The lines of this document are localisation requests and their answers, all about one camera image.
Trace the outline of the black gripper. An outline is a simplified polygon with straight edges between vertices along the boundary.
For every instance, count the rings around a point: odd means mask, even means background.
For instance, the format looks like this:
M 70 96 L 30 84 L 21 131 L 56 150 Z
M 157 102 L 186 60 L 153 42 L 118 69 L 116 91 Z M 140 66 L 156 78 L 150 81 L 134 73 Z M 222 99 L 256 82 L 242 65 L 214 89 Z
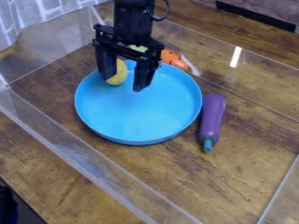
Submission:
M 136 61 L 133 90 L 140 92 L 150 85 L 154 70 L 160 66 L 161 50 L 164 44 L 145 35 L 141 38 L 129 39 L 116 34 L 116 28 L 94 24 L 96 36 L 92 43 L 96 49 L 97 70 L 106 81 L 117 73 L 117 56 Z M 129 45 L 145 46 L 145 52 L 129 48 Z

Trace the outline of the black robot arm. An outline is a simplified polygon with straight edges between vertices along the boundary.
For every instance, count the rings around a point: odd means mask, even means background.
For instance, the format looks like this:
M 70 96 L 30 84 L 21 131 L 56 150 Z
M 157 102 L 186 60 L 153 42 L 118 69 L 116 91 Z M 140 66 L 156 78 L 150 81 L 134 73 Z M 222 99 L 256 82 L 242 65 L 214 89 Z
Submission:
M 114 0 L 113 12 L 112 26 L 93 25 L 97 70 L 106 81 L 117 73 L 117 56 L 133 60 L 133 90 L 140 92 L 150 85 L 161 64 L 164 44 L 150 37 L 153 21 L 162 21 L 169 11 L 157 17 L 154 0 Z

